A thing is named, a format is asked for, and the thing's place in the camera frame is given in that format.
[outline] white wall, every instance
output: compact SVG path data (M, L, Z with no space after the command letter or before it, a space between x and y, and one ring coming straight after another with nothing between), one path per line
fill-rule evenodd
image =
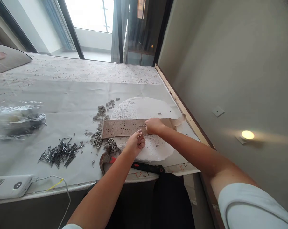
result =
M112 33L75 28L81 47L111 51Z
M52 53L63 47L39 0L3 0L3 2L39 53Z
M206 0L196 21L170 81L216 149L288 211L288 1ZM241 130L262 142L241 145Z
M202 0L174 0L170 12L158 65L166 77L177 75L183 48L196 22Z
M42 41L52 53L63 47L41 0L19 0Z

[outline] pegboard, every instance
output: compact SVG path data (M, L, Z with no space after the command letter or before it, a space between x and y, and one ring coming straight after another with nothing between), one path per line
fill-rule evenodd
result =
M145 121L148 119L119 119L104 120L102 125L102 139L110 137L128 137L138 130L143 131L143 135L148 135ZM175 129L172 125L173 119L161 119L162 123L171 129Z

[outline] gray pillow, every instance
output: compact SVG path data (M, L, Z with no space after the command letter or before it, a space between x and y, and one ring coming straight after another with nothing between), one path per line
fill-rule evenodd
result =
M0 52L4 52L6 57L0 59L0 73L19 67L32 61L32 58L24 52L0 45Z

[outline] plastic bag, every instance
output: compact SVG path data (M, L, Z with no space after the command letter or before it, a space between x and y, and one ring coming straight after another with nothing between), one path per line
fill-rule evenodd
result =
M14 105L0 106L0 135L6 139L23 139L38 131L46 125L46 115L41 113L42 104L18 101Z

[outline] white sleeve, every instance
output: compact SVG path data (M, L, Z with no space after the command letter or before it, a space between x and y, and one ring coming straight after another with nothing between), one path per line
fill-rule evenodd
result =
M67 224L62 229L82 229L82 228L76 224Z
M218 204L226 229L288 229L288 212L256 186L227 185L219 194Z

